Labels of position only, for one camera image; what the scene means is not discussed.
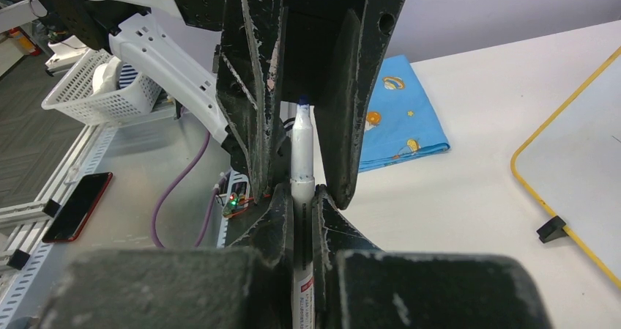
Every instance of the yellow border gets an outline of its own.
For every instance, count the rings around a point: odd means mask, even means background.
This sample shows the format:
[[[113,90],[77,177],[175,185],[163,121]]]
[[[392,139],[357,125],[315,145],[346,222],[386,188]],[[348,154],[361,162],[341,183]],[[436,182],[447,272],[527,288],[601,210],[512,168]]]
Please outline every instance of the yellow border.
[[[550,206],[547,205],[547,203],[537,194],[537,192],[535,192],[535,190],[533,190],[530,185],[528,185],[528,182],[526,182],[526,180],[524,180],[524,178],[518,173],[518,169],[516,168],[516,160],[518,158],[518,155],[520,153],[522,153],[522,151],[524,151],[524,149],[526,149],[526,147],[535,139],[535,137],[537,137],[542,131],[543,129],[545,129],[546,127],[548,127],[548,125],[550,125],[550,123],[556,119],[559,114],[561,114],[561,112],[563,110],[565,110],[565,108],[567,108],[572,102],[573,100],[575,100],[578,95],[580,95],[584,89],[586,89],[592,82],[593,80],[595,80],[595,78],[597,78],[610,64],[612,64],[612,62],[614,62],[614,60],[616,58],[619,57],[619,55],[621,55],[621,47],[619,47],[617,49],[617,51],[615,51],[594,73],[593,75],[591,75],[538,129],[537,131],[535,131],[535,133],[533,133],[527,140],[526,142],[524,142],[520,148],[518,148],[518,150],[513,153],[513,157],[511,157],[511,171],[513,172],[513,176],[516,177],[516,179],[526,188],[526,190],[533,196],[535,197],[535,199],[537,200],[537,202],[539,202],[539,204],[541,204],[541,206],[543,207],[543,209],[546,210],[546,212],[548,212],[549,215],[551,215],[552,217],[556,216],[557,214],[555,213],[555,211],[553,211]],[[580,246],[580,248],[582,248],[582,250],[598,265],[599,268],[601,268],[601,270],[603,270],[603,272],[619,287],[621,288],[621,280],[619,280],[618,277],[615,276],[615,274],[613,274],[613,272],[607,268],[607,266],[593,253],[593,251],[591,251],[587,245],[585,243],[582,242],[582,240],[580,240],[580,238],[578,237],[578,235],[576,235],[575,232],[573,232],[573,230],[571,230],[568,226],[565,226],[563,228],[567,234],[569,235],[569,237],[571,237],[574,241],[576,241],[576,243],[578,244],[578,246]]]

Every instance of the marker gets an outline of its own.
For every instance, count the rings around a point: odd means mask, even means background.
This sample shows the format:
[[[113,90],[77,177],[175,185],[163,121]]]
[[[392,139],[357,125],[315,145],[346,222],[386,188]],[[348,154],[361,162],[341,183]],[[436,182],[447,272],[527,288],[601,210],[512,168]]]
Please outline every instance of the marker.
[[[291,197],[294,208],[294,272],[291,292],[293,329],[315,328],[311,202],[313,176],[313,124],[311,106],[303,97],[291,129]]]

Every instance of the white object in basket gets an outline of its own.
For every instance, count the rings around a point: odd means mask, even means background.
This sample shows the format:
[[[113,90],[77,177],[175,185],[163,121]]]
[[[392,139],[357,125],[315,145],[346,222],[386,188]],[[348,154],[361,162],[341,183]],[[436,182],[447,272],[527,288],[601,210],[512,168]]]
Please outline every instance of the white object in basket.
[[[151,112],[162,88],[143,73],[124,89],[92,96],[95,68],[111,57],[89,49],[43,100],[43,109],[56,109],[86,125]]]

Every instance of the black smartphone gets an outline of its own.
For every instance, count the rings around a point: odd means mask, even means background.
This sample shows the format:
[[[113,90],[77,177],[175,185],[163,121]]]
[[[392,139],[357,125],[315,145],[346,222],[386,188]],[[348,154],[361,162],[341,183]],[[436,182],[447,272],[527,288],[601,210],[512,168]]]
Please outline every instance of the black smartphone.
[[[44,243],[75,240],[89,220],[103,191],[108,187],[112,173],[90,174],[82,177],[75,190],[60,209],[52,225],[43,235]]]

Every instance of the gray carpet floor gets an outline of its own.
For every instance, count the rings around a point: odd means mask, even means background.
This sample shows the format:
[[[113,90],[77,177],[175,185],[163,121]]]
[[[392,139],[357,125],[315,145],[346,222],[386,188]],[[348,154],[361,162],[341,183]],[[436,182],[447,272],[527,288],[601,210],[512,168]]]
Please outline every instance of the gray carpet floor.
[[[60,81],[45,55],[27,56],[0,79],[0,207],[32,202],[83,128],[41,102]]]

